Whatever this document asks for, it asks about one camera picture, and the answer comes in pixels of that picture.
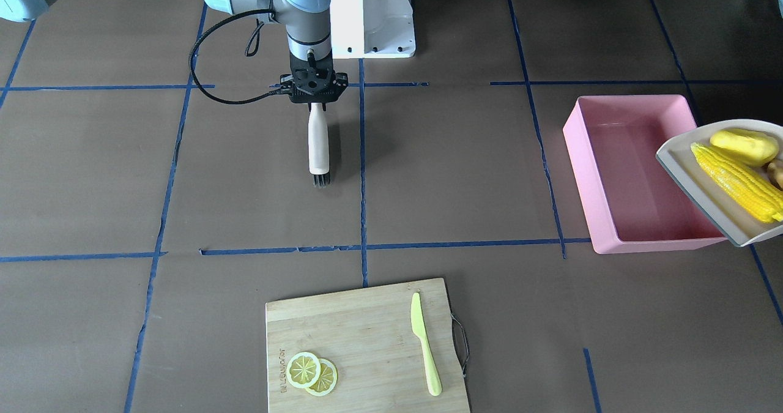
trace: blue tape line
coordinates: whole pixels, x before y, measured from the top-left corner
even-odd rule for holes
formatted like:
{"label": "blue tape line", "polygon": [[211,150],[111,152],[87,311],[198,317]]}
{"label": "blue tape line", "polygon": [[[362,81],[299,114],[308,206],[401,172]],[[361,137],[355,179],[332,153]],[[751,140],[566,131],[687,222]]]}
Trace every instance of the blue tape line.
{"label": "blue tape line", "polygon": [[[195,84],[149,84],[149,85],[42,85],[32,87],[10,87],[11,92],[37,92],[39,90],[160,90],[191,89]],[[215,89],[214,84],[204,84],[207,89]]]}
{"label": "blue tape line", "polygon": [[365,148],[365,116],[364,116],[364,59],[358,60],[358,133],[360,134],[360,160],[362,179],[362,287],[369,286],[367,270],[367,197],[366,197],[366,148]]}
{"label": "blue tape line", "polygon": [[364,83],[364,87],[428,87],[428,82]]}
{"label": "blue tape line", "polygon": [[761,279],[764,281],[764,287],[766,287],[766,293],[769,294],[770,299],[772,300],[772,306],[775,307],[775,313],[777,313],[777,320],[780,321],[781,326],[783,326],[783,311],[781,311],[781,305],[777,302],[777,297],[775,296],[775,290],[772,289],[772,284],[770,283],[770,279],[769,277],[766,276],[764,265],[761,263],[761,259],[759,258],[759,254],[758,252],[756,252],[754,245],[750,245],[750,251],[753,253],[753,259],[755,259],[755,265],[759,268]]}
{"label": "blue tape line", "polygon": [[288,248],[199,249],[202,255],[288,254],[290,252],[360,251],[361,245],[301,246]]}
{"label": "blue tape line", "polygon": [[525,88],[528,92],[528,101],[530,103],[530,112],[533,117],[533,126],[536,129],[536,138],[541,148],[541,163],[543,164],[543,172],[546,176],[546,185],[549,187],[549,195],[552,201],[552,212],[554,213],[554,224],[557,227],[557,237],[560,241],[560,251],[562,251],[563,259],[566,258],[565,253],[565,240],[563,239],[563,228],[560,226],[560,215],[557,212],[557,202],[554,199],[554,188],[552,187],[552,177],[549,173],[549,165],[546,163],[546,151],[543,148],[543,139],[541,137],[541,129],[539,127],[538,115],[536,114],[536,103],[533,101],[533,90],[530,85],[530,78],[528,76],[528,67],[525,63],[525,53],[522,49],[522,40],[519,34],[519,23],[517,21],[517,15],[514,11],[514,3],[512,0],[508,1],[508,11],[511,14],[511,25],[514,28],[514,37],[517,40],[517,52],[519,53],[519,62],[522,65],[522,74],[525,77]]}
{"label": "blue tape line", "polygon": [[477,246],[517,246],[517,245],[557,245],[560,239],[532,240],[482,240],[482,241],[443,241],[430,243],[385,243],[367,245],[367,249],[409,249],[409,248],[467,248]]}
{"label": "blue tape line", "polygon": [[[531,85],[604,85],[604,84],[682,84],[682,80],[584,80],[584,81],[531,81]],[[688,84],[754,84],[776,85],[783,80],[688,80]],[[490,81],[489,85],[525,85],[525,81]]]}
{"label": "blue tape line", "polygon": [[[204,32],[204,23],[207,20],[207,5],[204,4],[201,8],[201,20],[199,21],[198,34],[196,38],[201,36]],[[139,363],[141,362],[142,349],[144,347],[144,336],[146,334],[147,322],[149,321],[149,307],[152,305],[152,293],[154,290],[153,282],[157,275],[157,265],[160,260],[161,249],[163,246],[163,234],[166,229],[166,221],[168,219],[168,206],[171,201],[171,190],[174,188],[174,175],[177,171],[177,160],[179,157],[179,144],[182,142],[182,132],[185,129],[185,118],[187,117],[188,104],[190,103],[190,92],[193,90],[193,78],[188,76],[188,84],[185,89],[185,100],[182,101],[182,114],[179,117],[179,129],[177,130],[177,140],[174,145],[174,156],[171,159],[171,168],[168,173],[168,185],[166,187],[166,196],[163,201],[163,210],[160,213],[160,230],[157,234],[157,240],[155,242],[155,256],[152,259],[152,266],[149,270],[149,282],[147,283],[147,296],[144,307],[144,321],[142,323],[142,329],[139,330],[139,338],[136,341],[136,352],[133,357],[133,367],[131,368],[131,379],[128,383],[128,395],[125,397],[125,413],[131,413],[133,405],[133,394],[136,387],[136,377],[139,376]]]}
{"label": "blue tape line", "polygon": [[517,13],[514,11],[514,3],[512,0],[506,0],[508,2],[508,12],[511,15],[511,26],[514,28],[514,39],[517,40],[517,53],[519,54],[519,64],[522,67],[522,76],[525,78],[523,81],[525,84],[529,84],[530,78],[528,76],[528,65],[525,63],[525,54],[522,51],[522,39],[519,34],[519,23],[517,21]]}
{"label": "blue tape line", "polygon": [[669,37],[669,32],[666,30],[666,25],[663,25],[663,18],[661,17],[661,12],[658,11],[658,6],[655,5],[655,0],[650,0],[650,4],[652,5],[652,10],[655,13],[655,18],[658,19],[658,24],[661,27],[661,31],[663,33],[664,39],[666,39],[666,44],[669,45],[669,51],[672,53],[672,57],[674,57],[674,64],[677,66],[677,71],[680,73],[680,78],[682,79],[682,83],[685,84],[685,91],[688,93],[688,100],[691,101],[691,110],[694,114],[694,119],[696,120],[697,125],[702,125],[702,114],[699,111],[699,106],[696,105],[696,97],[693,95],[693,91],[691,90],[691,85],[687,78],[685,78],[685,70],[683,70],[682,62],[680,62],[680,57],[677,56],[677,51],[674,50],[674,43],[672,42],[671,37]]}
{"label": "blue tape line", "polygon": [[682,84],[680,80],[585,80],[585,81],[531,81],[532,85],[589,85],[589,84]]}
{"label": "blue tape line", "polygon": [[[364,83],[364,87],[429,87],[430,83],[424,82],[399,82],[399,83]],[[361,82],[349,83],[349,87],[361,87]],[[279,89],[280,83],[269,85],[269,89]]]}
{"label": "blue tape line", "polygon": [[149,307],[152,305],[153,281],[157,275],[157,263],[159,259],[160,257],[157,255],[153,257],[152,266],[149,269],[149,281],[147,282],[147,295],[144,304],[144,322],[142,323],[142,329],[139,330],[139,338],[136,340],[136,351],[133,355],[133,366],[131,367],[131,380],[128,383],[128,394],[125,396],[125,413],[131,413],[131,405],[133,404],[133,394],[136,390],[136,377],[139,374],[139,364],[141,363],[147,320],[149,320]]}
{"label": "blue tape line", "polygon": [[598,398],[598,386],[595,383],[595,374],[593,374],[593,360],[590,360],[590,351],[587,347],[582,349],[585,354],[585,365],[587,365],[587,377],[590,378],[590,390],[593,391],[593,404],[595,404],[595,413],[601,413],[601,400]]}
{"label": "blue tape line", "polygon": [[11,73],[8,74],[8,79],[6,80],[6,85],[3,87],[2,93],[0,93],[0,108],[2,108],[3,103],[6,101],[6,96],[8,96],[8,90],[13,82],[13,77],[17,75],[19,63],[22,61],[22,55],[24,55],[25,48],[28,47],[28,41],[30,40],[31,34],[33,34],[33,28],[35,28],[35,20],[30,22],[28,33],[24,35],[22,46],[19,47],[19,53],[17,53],[17,59],[14,60],[13,67],[11,67]]}
{"label": "blue tape line", "polygon": [[[590,243],[590,238],[567,238],[565,243]],[[477,246],[517,246],[517,245],[557,245],[560,239],[521,239],[521,240],[473,240],[414,243],[379,243],[366,245],[367,250],[409,249],[409,248],[462,248]],[[325,251],[361,251],[361,245],[299,246],[284,248],[247,248],[247,249],[199,249],[201,255],[253,255],[253,254],[289,254],[291,252]]]}
{"label": "blue tape line", "polygon": [[688,80],[688,84],[783,84],[783,80]]}
{"label": "blue tape line", "polygon": [[12,262],[51,262],[55,260],[96,260],[96,259],[149,259],[154,252],[110,252],[106,254],[63,254],[63,255],[19,255],[0,257],[0,263]]}

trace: pink container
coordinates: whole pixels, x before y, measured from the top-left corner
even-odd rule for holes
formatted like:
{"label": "pink container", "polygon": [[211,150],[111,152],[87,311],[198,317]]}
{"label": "pink container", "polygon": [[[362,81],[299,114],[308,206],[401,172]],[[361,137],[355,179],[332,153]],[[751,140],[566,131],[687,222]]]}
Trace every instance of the pink container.
{"label": "pink container", "polygon": [[582,96],[563,128],[593,249],[678,251],[726,240],[658,163],[696,128],[681,95]]}

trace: yellow knife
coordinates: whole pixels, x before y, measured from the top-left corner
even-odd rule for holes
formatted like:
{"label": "yellow knife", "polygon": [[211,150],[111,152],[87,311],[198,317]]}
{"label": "yellow knife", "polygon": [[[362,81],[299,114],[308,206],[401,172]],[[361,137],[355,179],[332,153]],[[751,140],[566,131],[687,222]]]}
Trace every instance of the yellow knife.
{"label": "yellow knife", "polygon": [[430,351],[430,341],[427,340],[427,329],[425,329],[425,316],[421,312],[421,297],[418,292],[414,293],[414,298],[410,301],[410,325],[414,329],[414,334],[421,340],[421,353],[425,357],[425,376],[427,377],[427,390],[432,396],[438,396],[443,387],[438,376],[436,361]]}

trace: cutting board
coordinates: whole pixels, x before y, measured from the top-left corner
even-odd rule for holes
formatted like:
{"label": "cutting board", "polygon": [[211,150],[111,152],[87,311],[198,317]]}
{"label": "cutting board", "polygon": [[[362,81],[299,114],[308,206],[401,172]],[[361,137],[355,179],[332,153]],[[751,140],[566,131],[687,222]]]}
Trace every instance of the cutting board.
{"label": "cutting board", "polygon": [[[410,300],[421,295],[430,347],[443,385],[427,391]],[[335,363],[338,384],[316,397],[293,388],[285,366],[308,351]],[[469,413],[442,278],[356,289],[266,304],[269,413]]]}

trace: corn cob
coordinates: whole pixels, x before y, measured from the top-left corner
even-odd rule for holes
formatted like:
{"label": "corn cob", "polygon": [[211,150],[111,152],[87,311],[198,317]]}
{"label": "corn cob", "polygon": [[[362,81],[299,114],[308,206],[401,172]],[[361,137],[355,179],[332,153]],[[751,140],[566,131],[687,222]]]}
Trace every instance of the corn cob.
{"label": "corn cob", "polygon": [[713,146],[693,143],[691,151],[702,170],[756,220],[783,221],[783,191]]}

